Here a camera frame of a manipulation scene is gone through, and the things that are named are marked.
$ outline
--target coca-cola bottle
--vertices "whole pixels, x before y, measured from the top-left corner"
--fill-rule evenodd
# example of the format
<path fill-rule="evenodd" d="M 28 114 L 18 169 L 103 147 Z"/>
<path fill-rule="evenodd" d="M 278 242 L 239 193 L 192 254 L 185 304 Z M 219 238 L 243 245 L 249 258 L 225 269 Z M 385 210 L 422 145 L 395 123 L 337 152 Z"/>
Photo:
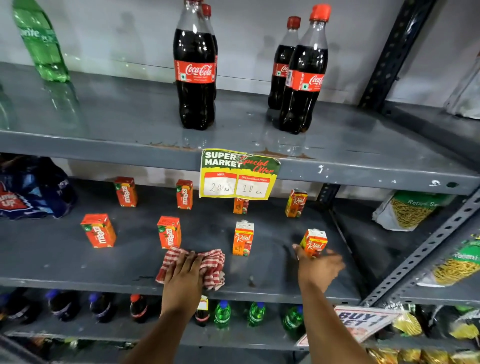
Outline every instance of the coca-cola bottle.
<path fill-rule="evenodd" d="M 212 22 L 210 18 L 212 17 L 212 7 L 208 4 L 202 4 L 202 11 L 204 12 L 205 23 L 207 24 L 208 32 L 213 37 L 213 43 L 215 44 L 215 95 L 213 99 L 216 99 L 216 77 L 218 75 L 218 44 L 216 42 L 215 32 L 213 31 Z"/>
<path fill-rule="evenodd" d="M 283 101 L 283 90 L 287 79 L 288 64 L 295 47 L 299 43 L 300 18 L 291 16 L 287 21 L 287 33 L 278 45 L 273 63 L 272 83 L 270 95 L 268 95 L 268 106 L 271 109 L 280 110 Z"/>
<path fill-rule="evenodd" d="M 328 4 L 313 7 L 310 26 L 293 51 L 280 111 L 280 130 L 298 134 L 310 127 L 327 68 L 325 24 L 331 10 Z"/>
<path fill-rule="evenodd" d="M 215 44 L 201 0 L 185 0 L 173 38 L 180 119 L 185 128 L 205 130 L 215 121 Z"/>

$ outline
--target plastic bottle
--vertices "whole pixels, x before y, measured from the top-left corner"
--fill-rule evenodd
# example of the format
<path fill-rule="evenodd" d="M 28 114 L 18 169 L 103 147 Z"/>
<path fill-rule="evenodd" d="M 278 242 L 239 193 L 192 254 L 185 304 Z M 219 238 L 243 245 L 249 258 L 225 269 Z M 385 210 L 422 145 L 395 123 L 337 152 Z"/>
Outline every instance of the plastic bottle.
<path fill-rule="evenodd" d="M 285 330 L 295 330 L 303 322 L 303 306 L 293 306 L 288 310 L 287 315 L 283 319 L 283 327 Z"/>
<path fill-rule="evenodd" d="M 110 322 L 114 315 L 112 295 L 108 293 L 94 292 L 88 297 L 90 311 L 95 315 L 98 322 Z"/>
<path fill-rule="evenodd" d="M 207 325 L 210 315 L 206 310 L 197 310 L 195 311 L 195 323 L 198 326 L 205 327 Z"/>
<path fill-rule="evenodd" d="M 215 43 L 201 0 L 185 0 L 173 38 L 179 113 L 187 129 L 205 130 L 215 121 Z"/>
<path fill-rule="evenodd" d="M 47 81 L 70 80 L 52 24 L 35 0 L 13 0 L 13 20 L 40 76 Z"/>
<path fill-rule="evenodd" d="M 313 108 L 327 68 L 325 25 L 331 9 L 328 4 L 313 7 L 310 26 L 290 59 L 279 119 L 280 130 L 285 132 L 306 132 L 312 122 Z"/>
<path fill-rule="evenodd" d="M 208 32 L 213 37 L 213 43 L 215 44 L 215 94 L 213 96 L 213 100 L 216 99 L 216 77 L 218 75 L 218 44 L 216 42 L 215 32 L 213 31 L 212 22 L 210 19 L 212 18 L 212 7 L 208 4 L 202 4 L 202 11 L 204 13 L 205 24 L 207 26 Z"/>
<path fill-rule="evenodd" d="M 144 323 L 148 318 L 147 299 L 141 294 L 132 294 L 130 302 L 130 316 L 136 323 Z"/>
<path fill-rule="evenodd" d="M 215 325 L 226 328 L 230 322 L 231 308 L 226 300 L 221 300 L 215 308 Z"/>
<path fill-rule="evenodd" d="M 5 293 L 0 295 L 1 312 L 9 320 L 19 321 L 22 325 L 34 322 L 40 313 L 40 305 L 21 294 Z"/>
<path fill-rule="evenodd" d="M 283 101 L 283 91 L 287 79 L 288 64 L 295 47 L 299 43 L 300 18 L 291 16 L 287 21 L 287 32 L 278 45 L 273 63 L 272 82 L 270 84 L 270 95 L 268 95 L 268 107 L 280 110 Z"/>
<path fill-rule="evenodd" d="M 248 311 L 249 326 L 258 326 L 265 316 L 265 303 L 253 302 Z"/>
<path fill-rule="evenodd" d="M 51 313 L 60 321 L 70 321 L 80 311 L 78 296 L 74 291 L 49 290 L 45 297 Z"/>

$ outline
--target red checkered cloth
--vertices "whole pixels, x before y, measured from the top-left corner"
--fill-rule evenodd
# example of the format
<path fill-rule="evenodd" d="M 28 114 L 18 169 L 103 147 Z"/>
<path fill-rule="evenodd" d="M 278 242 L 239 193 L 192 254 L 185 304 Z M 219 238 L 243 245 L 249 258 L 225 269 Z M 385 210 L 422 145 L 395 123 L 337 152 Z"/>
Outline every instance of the red checkered cloth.
<path fill-rule="evenodd" d="M 167 251 L 163 259 L 162 267 L 155 278 L 158 283 L 163 284 L 165 282 L 168 267 L 177 261 L 181 253 L 188 254 L 188 251 L 175 246 Z M 198 255 L 204 257 L 200 269 L 207 268 L 204 275 L 204 287 L 208 290 L 218 290 L 225 284 L 225 274 L 222 271 L 223 264 L 225 263 L 225 254 L 223 254 L 220 249 L 214 249 L 209 252 L 198 253 Z"/>

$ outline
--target orange juice box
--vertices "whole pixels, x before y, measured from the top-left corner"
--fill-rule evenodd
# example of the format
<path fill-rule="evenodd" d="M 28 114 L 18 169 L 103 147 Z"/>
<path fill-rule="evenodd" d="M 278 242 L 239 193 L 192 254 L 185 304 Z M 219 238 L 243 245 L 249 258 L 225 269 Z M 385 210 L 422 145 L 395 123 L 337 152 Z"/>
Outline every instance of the orange juice box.
<path fill-rule="evenodd" d="M 253 242 L 253 224 L 247 220 L 237 221 L 233 236 L 233 255 L 249 256 Z"/>
<path fill-rule="evenodd" d="M 156 225 L 158 227 L 158 234 L 160 235 L 162 248 L 169 249 L 173 246 L 180 246 L 180 218 L 162 216 Z"/>
<path fill-rule="evenodd" d="M 288 198 L 287 208 L 285 209 L 285 215 L 288 218 L 299 218 L 305 202 L 307 202 L 307 192 L 299 190 L 298 188 L 293 188 L 290 192 L 290 197 Z"/>
<path fill-rule="evenodd" d="M 177 207 L 191 210 L 193 205 L 193 182 L 186 180 L 177 181 Z"/>
<path fill-rule="evenodd" d="M 318 255 L 327 245 L 327 234 L 318 229 L 307 229 L 300 246 L 307 255 Z"/>
<path fill-rule="evenodd" d="M 122 207 L 137 206 L 137 191 L 135 190 L 135 181 L 132 177 L 117 177 L 113 182 L 117 190 L 117 197 Z"/>
<path fill-rule="evenodd" d="M 107 214 L 86 214 L 80 225 L 94 248 L 113 247 L 117 236 Z"/>
<path fill-rule="evenodd" d="M 236 198 L 235 202 L 233 203 L 233 213 L 234 214 L 247 214 L 248 210 L 248 200 L 244 198 Z"/>

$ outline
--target green soda bottle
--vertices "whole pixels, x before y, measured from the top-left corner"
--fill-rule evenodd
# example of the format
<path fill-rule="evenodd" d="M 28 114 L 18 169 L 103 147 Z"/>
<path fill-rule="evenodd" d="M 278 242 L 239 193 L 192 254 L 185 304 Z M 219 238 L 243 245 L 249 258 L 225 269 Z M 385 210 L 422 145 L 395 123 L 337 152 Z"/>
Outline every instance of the green soda bottle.
<path fill-rule="evenodd" d="M 303 322 L 303 306 L 300 304 L 288 310 L 287 315 L 283 319 L 283 327 L 285 330 L 295 330 Z"/>
<path fill-rule="evenodd" d="M 253 302 L 248 312 L 248 325 L 258 326 L 265 316 L 265 303 Z"/>
<path fill-rule="evenodd" d="M 13 20 L 40 76 L 47 81 L 67 82 L 68 69 L 52 24 L 35 0 L 13 0 Z"/>
<path fill-rule="evenodd" d="M 215 309 L 215 325 L 218 328 L 226 328 L 230 321 L 232 311 L 226 300 L 221 300 Z"/>

